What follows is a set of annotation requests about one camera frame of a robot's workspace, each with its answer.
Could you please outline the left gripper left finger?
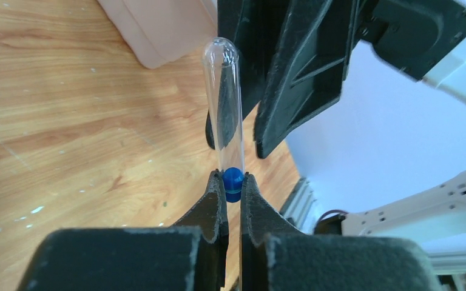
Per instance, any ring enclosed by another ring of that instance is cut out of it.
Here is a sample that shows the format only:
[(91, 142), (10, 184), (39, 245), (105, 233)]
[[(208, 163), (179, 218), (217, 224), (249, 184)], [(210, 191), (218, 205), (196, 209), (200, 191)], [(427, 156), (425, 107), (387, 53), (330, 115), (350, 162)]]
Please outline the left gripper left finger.
[(220, 290), (229, 226), (219, 171), (169, 227), (71, 228), (47, 235), (19, 290)]

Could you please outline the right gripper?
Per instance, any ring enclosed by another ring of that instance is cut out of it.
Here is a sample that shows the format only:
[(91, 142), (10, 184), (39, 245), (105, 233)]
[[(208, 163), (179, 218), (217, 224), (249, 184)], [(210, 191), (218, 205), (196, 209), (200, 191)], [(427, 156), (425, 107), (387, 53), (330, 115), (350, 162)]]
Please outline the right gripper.
[(356, 40), (372, 45), (388, 65), (421, 80), (466, 38), (459, 1), (361, 1)]

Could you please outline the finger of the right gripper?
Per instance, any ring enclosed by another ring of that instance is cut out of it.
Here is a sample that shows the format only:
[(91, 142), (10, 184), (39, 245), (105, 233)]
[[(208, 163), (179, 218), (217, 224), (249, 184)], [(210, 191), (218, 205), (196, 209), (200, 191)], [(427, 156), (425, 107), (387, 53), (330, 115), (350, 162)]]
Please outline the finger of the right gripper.
[(359, 8), (359, 1), (290, 1), (255, 118), (260, 159), (340, 99)]
[(289, 1), (218, 1), (218, 34), (231, 41), (239, 60), (241, 113), (254, 106), (254, 141), (259, 150), (274, 150), (289, 134), (289, 49), (286, 20)]

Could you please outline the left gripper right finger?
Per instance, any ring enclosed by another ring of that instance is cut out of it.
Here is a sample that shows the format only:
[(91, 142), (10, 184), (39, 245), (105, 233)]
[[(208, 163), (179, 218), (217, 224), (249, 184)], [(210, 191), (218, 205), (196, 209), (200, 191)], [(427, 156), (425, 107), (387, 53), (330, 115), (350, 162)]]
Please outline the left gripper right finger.
[(425, 252), (408, 239), (307, 235), (246, 174), (240, 200), (241, 290), (440, 290)]

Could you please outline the test tube blue cap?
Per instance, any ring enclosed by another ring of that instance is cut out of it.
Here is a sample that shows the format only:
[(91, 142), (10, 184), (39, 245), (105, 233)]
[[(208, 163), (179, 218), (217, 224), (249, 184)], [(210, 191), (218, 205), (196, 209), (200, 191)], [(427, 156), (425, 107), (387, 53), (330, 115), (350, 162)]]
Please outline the test tube blue cap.
[(216, 37), (204, 47), (203, 68), (214, 149), (227, 202), (241, 199), (245, 150), (240, 85), (240, 56), (228, 39)]

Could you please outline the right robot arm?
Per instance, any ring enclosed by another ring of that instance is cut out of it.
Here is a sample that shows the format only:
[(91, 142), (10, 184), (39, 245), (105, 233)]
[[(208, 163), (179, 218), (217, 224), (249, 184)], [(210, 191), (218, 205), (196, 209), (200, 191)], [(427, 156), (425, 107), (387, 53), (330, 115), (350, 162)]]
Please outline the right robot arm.
[(299, 231), (246, 175), (242, 290), (440, 290), (466, 246), (466, 1), (218, 1), (265, 159), (283, 142), (323, 215)]

